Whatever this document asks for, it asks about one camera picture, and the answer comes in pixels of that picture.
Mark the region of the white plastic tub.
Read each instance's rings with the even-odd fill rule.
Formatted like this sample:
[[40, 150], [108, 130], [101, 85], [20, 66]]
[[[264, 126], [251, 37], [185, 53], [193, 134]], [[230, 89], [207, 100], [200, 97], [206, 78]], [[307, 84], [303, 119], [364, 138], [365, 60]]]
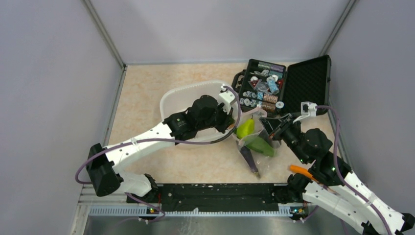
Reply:
[[[220, 80], [209, 80], [199, 83], [187, 84], [182, 87], [174, 88], [163, 95], [160, 101], [160, 114], [161, 120], [166, 119], [170, 115], [178, 112], [185, 111], [188, 107], [191, 107], [193, 102], [199, 99], [202, 95], [210, 95], [220, 101], [220, 93], [222, 91], [222, 85], [230, 86], [230, 84]], [[238, 112], [241, 114], [241, 110], [238, 108], [236, 101], [231, 106], [234, 111], [232, 117], [237, 119]], [[215, 128], [198, 131], [194, 139], [188, 141], [194, 142], [209, 142], [223, 137], [225, 134], [218, 132]]]

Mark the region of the green toy leaf vegetable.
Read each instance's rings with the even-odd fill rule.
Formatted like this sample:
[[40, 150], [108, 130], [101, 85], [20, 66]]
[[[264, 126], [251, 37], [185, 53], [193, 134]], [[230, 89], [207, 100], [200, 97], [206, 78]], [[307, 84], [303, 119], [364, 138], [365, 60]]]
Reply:
[[263, 138], [261, 137], [248, 137], [245, 140], [245, 145], [250, 149], [262, 155], [273, 157], [275, 154], [274, 148], [269, 145]]

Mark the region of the clear zip top bag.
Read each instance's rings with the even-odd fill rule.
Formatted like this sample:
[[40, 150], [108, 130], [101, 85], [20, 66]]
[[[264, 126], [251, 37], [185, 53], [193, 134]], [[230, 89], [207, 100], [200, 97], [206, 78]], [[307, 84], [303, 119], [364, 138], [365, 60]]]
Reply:
[[261, 179], [261, 172], [281, 146], [281, 141], [273, 141], [263, 127], [260, 118], [266, 116], [267, 112], [258, 107], [242, 113], [232, 134], [240, 155], [257, 179]]

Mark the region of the purple toy eggplant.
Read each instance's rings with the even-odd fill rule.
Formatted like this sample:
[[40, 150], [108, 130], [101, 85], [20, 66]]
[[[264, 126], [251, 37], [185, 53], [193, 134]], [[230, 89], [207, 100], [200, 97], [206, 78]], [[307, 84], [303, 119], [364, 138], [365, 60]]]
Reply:
[[242, 157], [244, 158], [244, 160], [246, 161], [251, 173], [258, 179], [261, 178], [259, 170], [256, 166], [256, 163], [254, 161], [253, 155], [251, 153], [251, 150], [249, 148], [247, 148], [246, 146], [243, 146], [240, 148], [239, 150], [240, 154], [242, 155]]

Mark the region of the green toy lime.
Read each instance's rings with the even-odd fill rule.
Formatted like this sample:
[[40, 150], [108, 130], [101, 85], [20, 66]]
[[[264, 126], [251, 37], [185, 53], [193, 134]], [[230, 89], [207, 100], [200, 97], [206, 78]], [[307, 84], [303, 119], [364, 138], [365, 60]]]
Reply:
[[254, 133], [255, 129], [255, 122], [252, 118], [246, 120], [243, 124], [241, 124], [236, 129], [236, 137], [238, 139], [242, 139], [248, 135], [251, 135]]

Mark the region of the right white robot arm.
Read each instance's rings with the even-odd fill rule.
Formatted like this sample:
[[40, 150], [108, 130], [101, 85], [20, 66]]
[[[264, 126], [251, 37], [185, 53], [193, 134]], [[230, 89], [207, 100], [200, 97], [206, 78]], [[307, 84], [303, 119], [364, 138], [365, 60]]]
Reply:
[[273, 141], [284, 141], [303, 164], [311, 164], [310, 177], [290, 175], [287, 196], [319, 206], [352, 226], [362, 235], [401, 235], [415, 225], [415, 217], [401, 213], [379, 199], [336, 154], [333, 143], [319, 128], [301, 131], [290, 114], [261, 117], [260, 123]]

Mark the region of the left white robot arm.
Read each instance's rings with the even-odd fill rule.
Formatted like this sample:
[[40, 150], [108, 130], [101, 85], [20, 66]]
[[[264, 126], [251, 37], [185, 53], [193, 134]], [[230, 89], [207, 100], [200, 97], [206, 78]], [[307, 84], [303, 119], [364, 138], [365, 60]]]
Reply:
[[117, 145], [91, 147], [86, 170], [96, 196], [120, 191], [139, 196], [144, 202], [154, 201], [157, 186], [151, 176], [133, 174], [125, 168], [170, 146], [222, 141], [233, 124], [233, 104], [236, 102], [237, 98], [231, 92], [223, 92], [218, 98], [202, 95], [191, 107], [171, 114], [147, 132]]

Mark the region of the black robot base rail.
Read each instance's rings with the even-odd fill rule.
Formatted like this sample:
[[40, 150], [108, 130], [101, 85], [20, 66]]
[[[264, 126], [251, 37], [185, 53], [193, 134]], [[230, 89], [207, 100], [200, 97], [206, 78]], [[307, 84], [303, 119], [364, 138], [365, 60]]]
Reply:
[[143, 197], [133, 194], [126, 201], [136, 203], [137, 199], [165, 212], [273, 212], [283, 205], [308, 204], [284, 183], [163, 184]]

